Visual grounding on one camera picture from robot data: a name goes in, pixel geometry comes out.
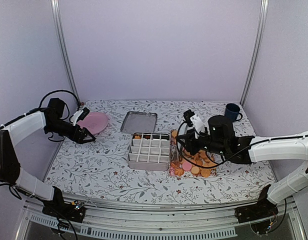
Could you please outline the metal divided cookie tin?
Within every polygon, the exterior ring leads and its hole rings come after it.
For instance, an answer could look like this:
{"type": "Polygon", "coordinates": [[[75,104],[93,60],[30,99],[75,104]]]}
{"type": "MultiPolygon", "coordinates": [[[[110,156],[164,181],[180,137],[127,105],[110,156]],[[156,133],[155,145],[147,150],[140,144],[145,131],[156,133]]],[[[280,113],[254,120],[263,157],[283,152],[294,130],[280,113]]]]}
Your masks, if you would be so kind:
{"type": "Polygon", "coordinates": [[[133,170],[167,171],[170,165],[170,136],[165,133],[134,133],[127,164],[133,170]]]}

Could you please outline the metal tongs white handle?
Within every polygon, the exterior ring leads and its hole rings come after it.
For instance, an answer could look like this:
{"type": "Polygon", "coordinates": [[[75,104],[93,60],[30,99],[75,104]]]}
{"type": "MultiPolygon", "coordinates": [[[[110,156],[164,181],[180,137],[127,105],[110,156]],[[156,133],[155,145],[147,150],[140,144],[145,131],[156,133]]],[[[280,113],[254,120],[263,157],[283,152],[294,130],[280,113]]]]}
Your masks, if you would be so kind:
{"type": "Polygon", "coordinates": [[[180,167],[180,160],[179,160],[179,154],[177,151],[177,147],[175,144],[172,144],[170,146],[170,165],[176,169],[180,167]]]}

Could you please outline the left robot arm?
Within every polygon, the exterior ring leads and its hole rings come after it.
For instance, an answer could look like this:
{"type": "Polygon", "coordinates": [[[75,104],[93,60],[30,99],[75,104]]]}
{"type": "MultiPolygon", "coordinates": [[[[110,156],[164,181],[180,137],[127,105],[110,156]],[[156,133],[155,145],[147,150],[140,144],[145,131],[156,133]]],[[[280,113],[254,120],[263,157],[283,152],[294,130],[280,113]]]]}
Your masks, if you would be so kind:
{"type": "Polygon", "coordinates": [[[95,141],[95,136],[87,128],[77,124],[90,111],[87,108],[78,110],[67,122],[63,119],[65,107],[63,100],[51,98],[47,107],[35,108],[0,127],[0,187],[7,186],[37,198],[57,217],[64,217],[69,211],[62,191],[25,171],[19,163],[15,146],[40,130],[45,134],[68,138],[77,144],[95,141]]]}

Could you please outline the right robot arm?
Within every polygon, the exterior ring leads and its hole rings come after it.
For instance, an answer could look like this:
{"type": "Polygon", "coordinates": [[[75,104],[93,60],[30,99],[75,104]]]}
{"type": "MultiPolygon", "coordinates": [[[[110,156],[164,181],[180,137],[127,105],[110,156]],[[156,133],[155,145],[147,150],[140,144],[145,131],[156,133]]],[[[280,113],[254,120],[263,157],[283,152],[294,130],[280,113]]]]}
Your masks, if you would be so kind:
{"type": "Polygon", "coordinates": [[[190,129],[176,135],[176,146],[183,147],[192,156],[207,151],[238,165],[272,160],[302,161],[292,173],[264,187],[258,203],[252,208],[256,218],[263,218],[272,210],[272,205],[308,187],[308,131],[279,137],[238,137],[232,121],[226,116],[212,116],[207,125],[191,111],[184,113],[184,118],[190,129]]]}

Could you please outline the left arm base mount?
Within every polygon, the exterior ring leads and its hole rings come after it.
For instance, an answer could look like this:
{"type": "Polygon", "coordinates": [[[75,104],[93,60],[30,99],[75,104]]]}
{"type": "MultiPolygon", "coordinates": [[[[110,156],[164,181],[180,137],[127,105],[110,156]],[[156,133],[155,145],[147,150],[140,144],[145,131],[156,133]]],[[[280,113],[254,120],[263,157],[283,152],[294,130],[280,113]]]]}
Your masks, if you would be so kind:
{"type": "Polygon", "coordinates": [[[84,206],[77,208],[75,205],[65,203],[64,201],[60,203],[43,201],[42,213],[51,217],[59,217],[71,222],[82,223],[86,214],[86,208],[84,206]]]}

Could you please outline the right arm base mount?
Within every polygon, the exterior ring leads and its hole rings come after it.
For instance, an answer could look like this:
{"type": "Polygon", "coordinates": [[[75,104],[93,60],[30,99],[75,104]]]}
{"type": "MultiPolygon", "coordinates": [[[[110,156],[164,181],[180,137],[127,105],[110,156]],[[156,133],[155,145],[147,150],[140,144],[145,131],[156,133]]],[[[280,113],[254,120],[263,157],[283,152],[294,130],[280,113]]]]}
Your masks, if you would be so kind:
{"type": "Polygon", "coordinates": [[[257,202],[255,204],[237,207],[234,215],[239,223],[253,222],[251,230],[257,235],[267,235],[277,221],[278,208],[272,203],[257,202]]]}

